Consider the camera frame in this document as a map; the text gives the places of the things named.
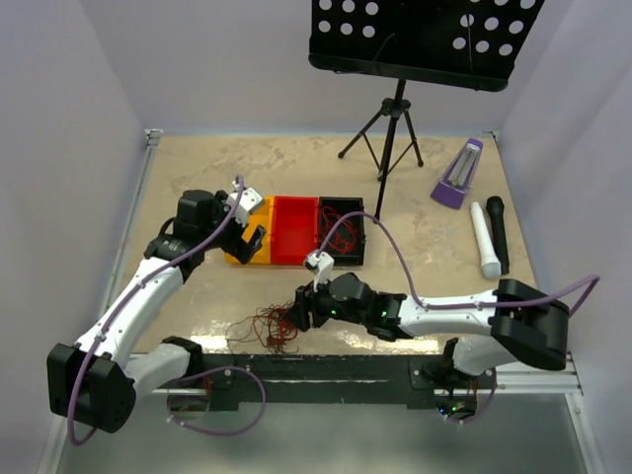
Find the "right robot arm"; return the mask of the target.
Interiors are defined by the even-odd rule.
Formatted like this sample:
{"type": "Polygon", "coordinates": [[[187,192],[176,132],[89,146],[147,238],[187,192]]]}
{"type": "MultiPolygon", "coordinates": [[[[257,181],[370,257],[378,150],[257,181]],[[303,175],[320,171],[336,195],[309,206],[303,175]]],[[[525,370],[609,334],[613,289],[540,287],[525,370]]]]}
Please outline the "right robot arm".
{"type": "Polygon", "coordinates": [[[387,342],[453,335],[456,341],[445,348],[439,374],[446,385],[460,388],[488,369],[515,361],[563,370],[570,310],[512,278],[478,294],[418,301],[404,293],[374,290],[346,273],[298,287],[285,319],[301,332],[330,319],[357,324],[387,342]]]}

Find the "black plastic bin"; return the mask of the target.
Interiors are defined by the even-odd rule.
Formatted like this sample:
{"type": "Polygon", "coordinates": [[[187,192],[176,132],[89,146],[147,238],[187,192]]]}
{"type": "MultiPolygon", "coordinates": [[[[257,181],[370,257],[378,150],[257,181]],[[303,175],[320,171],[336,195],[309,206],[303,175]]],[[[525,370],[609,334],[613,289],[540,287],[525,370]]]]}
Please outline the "black plastic bin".
{"type": "MultiPolygon", "coordinates": [[[[318,247],[336,222],[353,211],[364,211],[361,197],[319,197],[318,247]]],[[[338,267],[361,267],[364,263],[365,241],[363,217],[354,216],[340,224],[325,251],[338,267]]]]}

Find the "red plastic bin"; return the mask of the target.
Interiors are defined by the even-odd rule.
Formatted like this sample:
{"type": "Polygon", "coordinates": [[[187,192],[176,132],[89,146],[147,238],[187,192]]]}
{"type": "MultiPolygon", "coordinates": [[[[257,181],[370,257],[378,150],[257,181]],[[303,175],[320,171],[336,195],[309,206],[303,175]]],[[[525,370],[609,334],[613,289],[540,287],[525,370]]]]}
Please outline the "red plastic bin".
{"type": "Polygon", "coordinates": [[[272,221],[272,264],[301,266],[317,245],[318,199],[276,196],[272,221]]]}

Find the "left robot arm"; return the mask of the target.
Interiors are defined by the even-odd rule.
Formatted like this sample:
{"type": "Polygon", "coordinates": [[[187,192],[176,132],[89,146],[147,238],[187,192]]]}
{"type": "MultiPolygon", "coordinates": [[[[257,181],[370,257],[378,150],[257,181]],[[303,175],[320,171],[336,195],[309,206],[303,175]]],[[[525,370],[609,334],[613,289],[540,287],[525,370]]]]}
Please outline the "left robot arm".
{"type": "Polygon", "coordinates": [[[219,249],[241,264],[263,246],[266,230],[243,237],[264,197],[239,182],[234,191],[183,192],[175,216],[147,245],[134,277],[98,322],[74,344],[57,344],[46,359],[52,414],[68,423],[113,434],[135,403],[162,385],[198,385],[204,376],[201,346],[169,337],[154,351],[131,356],[159,310],[190,278],[209,250],[219,249]]]}

